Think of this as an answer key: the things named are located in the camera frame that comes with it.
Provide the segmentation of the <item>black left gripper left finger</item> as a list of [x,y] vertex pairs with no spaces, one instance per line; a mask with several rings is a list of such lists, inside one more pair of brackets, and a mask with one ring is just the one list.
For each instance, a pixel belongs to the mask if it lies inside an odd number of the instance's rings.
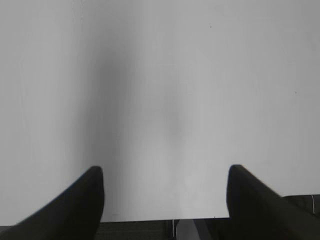
[[104,175],[90,167],[54,200],[0,233],[2,240],[93,240],[105,205]]

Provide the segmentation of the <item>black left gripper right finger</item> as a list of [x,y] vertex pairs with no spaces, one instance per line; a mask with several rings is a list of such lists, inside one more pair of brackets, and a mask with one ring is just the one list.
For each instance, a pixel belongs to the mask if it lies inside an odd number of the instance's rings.
[[318,240],[320,219],[287,202],[240,164],[228,171],[226,204],[237,240]]

